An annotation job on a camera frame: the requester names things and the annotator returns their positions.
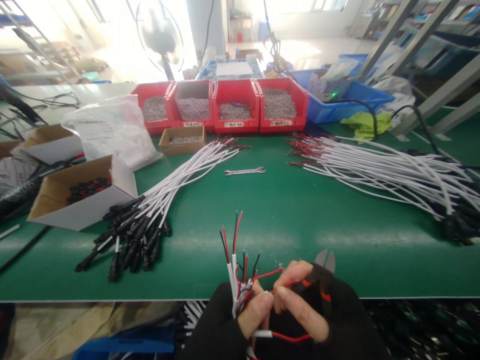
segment white plastic bag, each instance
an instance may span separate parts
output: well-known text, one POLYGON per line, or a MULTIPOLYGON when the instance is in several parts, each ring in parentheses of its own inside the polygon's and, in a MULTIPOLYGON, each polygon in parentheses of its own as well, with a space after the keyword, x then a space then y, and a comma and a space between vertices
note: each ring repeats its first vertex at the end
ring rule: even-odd
POLYGON ((137 171, 163 157, 145 127, 137 95, 81 107, 65 115, 61 125, 80 137, 87 161, 115 154, 137 171))

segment cable bundle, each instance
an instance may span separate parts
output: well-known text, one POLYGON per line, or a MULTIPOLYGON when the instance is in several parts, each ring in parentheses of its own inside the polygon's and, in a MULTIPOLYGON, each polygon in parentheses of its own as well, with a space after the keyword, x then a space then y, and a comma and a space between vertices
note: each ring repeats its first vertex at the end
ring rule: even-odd
POLYGON ((216 165, 234 157, 241 149, 250 146, 235 145, 238 138, 215 140, 200 149, 190 160, 173 173, 146 191, 138 198, 118 206, 112 206, 103 219, 110 220, 108 231, 93 242, 96 246, 75 268, 86 270, 94 258, 115 244, 115 253, 110 266, 109 282, 120 276, 120 268, 129 268, 136 273, 140 265, 144 271, 151 269, 160 254, 162 234, 171 235, 167 213, 178 190, 208 174, 216 165), (190 179, 196 172, 201 175, 190 179))
POLYGON ((431 214, 447 240, 472 245, 471 238, 480 235, 480 186, 462 164, 437 154, 417 152, 413 156, 373 142, 369 145, 381 150, 339 141, 358 139, 301 135, 288 140, 295 148, 293 154, 308 159, 289 165, 337 179, 364 194, 411 204, 431 214))

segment yellow cloth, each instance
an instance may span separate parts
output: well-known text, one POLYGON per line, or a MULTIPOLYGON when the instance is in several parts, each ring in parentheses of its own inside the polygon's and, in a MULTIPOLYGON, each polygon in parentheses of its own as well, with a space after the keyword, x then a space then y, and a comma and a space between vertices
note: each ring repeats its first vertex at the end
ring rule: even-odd
MULTIPOLYGON (((376 122, 378 134, 383 134, 392 126, 392 115, 388 112, 377 114, 376 122)), ((374 138, 374 118, 369 112, 357 112, 355 115, 340 121, 340 124, 345 124, 355 129, 356 138, 365 141, 370 141, 374 138)))

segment small cardboard box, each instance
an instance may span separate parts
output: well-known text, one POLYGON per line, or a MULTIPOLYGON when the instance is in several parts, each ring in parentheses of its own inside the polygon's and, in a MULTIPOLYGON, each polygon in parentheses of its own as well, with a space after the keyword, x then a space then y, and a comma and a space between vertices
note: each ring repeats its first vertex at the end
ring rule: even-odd
POLYGON ((23 151, 51 165, 83 153, 80 138, 60 124, 36 128, 25 140, 23 151))
POLYGON ((207 144, 207 134, 204 126, 176 127, 165 129, 161 136, 160 149, 165 156, 177 156, 186 154, 195 154, 207 144), (173 138, 189 138, 201 136, 199 141, 181 142, 171 144, 173 138))
POLYGON ((113 205, 138 197, 135 175, 127 164, 108 155, 69 167, 43 179, 28 221, 80 231, 96 222, 113 205), (72 205, 67 204, 70 188, 98 177, 111 177, 111 186, 72 205))
POLYGON ((19 149, 22 144, 22 140, 0 142, 0 195, 22 185, 39 165, 19 149))

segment workbench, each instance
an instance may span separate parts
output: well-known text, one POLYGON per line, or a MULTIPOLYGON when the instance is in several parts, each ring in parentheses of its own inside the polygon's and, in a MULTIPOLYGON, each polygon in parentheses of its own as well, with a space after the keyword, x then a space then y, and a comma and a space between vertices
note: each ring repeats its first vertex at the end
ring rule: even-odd
MULTIPOLYGON (((127 94, 134 87, 127 83, 19 90, 37 98, 74 90, 85 105, 127 94)), ((72 110, 48 109, 41 114, 53 124, 72 110)), ((478 121, 476 124, 466 121, 453 129, 448 133, 453 141, 439 141, 439 147, 460 161, 478 165, 480 145, 468 142, 479 133, 478 121), (472 126, 476 126, 475 131, 468 128, 472 126)), ((336 135, 352 133, 340 124, 323 128, 336 135)), ((399 150, 430 152, 421 136, 417 131, 408 135, 410 142, 400 142, 386 133, 379 142, 399 150)), ((87 271, 76 273, 76 264, 90 252, 93 239, 106 230, 107 223, 101 221, 80 232, 53 228, 0 276, 0 301, 207 299, 219 283, 228 281, 219 228, 225 225, 231 244, 236 210, 243 211, 237 251, 245 249, 252 258, 262 252, 259 274, 286 267, 291 260, 312 262, 320 251, 329 249, 336 257, 335 274, 362 298, 480 296, 478 240, 468 247, 447 242, 433 218, 413 206, 374 198, 334 179, 288 166, 287 162, 296 158, 287 156, 288 138, 246 137, 238 143, 252 148, 182 188, 168 213, 172 236, 163 239, 160 259, 152 271, 123 272, 117 283, 108 283, 110 250, 87 271), (225 170, 260 166, 265 173, 224 175, 225 170)), ((154 144, 158 142, 158 137, 153 138, 154 144)), ((137 171, 139 194, 190 156, 166 157, 137 171)), ((0 226, 0 232, 15 224, 22 224, 22 228, 0 240, 0 264, 42 228, 22 218, 0 226)), ((262 285, 270 289, 274 280, 267 278, 262 285)))

